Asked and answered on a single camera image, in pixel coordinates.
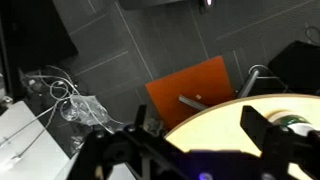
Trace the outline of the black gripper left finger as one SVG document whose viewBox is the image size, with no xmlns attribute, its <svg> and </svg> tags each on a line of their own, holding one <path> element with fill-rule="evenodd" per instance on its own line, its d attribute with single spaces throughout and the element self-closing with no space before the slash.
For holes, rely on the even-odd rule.
<svg viewBox="0 0 320 180">
<path fill-rule="evenodd" d="M 138 107 L 137 115 L 134 121 L 134 129 L 142 128 L 145 116 L 146 116 L 147 106 L 146 105 L 140 105 Z"/>
</svg>

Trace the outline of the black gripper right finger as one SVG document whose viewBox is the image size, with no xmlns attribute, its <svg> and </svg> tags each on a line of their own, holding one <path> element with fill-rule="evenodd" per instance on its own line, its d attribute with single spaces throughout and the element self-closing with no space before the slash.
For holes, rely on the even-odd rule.
<svg viewBox="0 0 320 180">
<path fill-rule="evenodd" d="M 277 156 L 281 151 L 283 130 L 263 117 L 252 106 L 242 108 L 240 126 L 262 152 L 263 156 Z"/>
</svg>

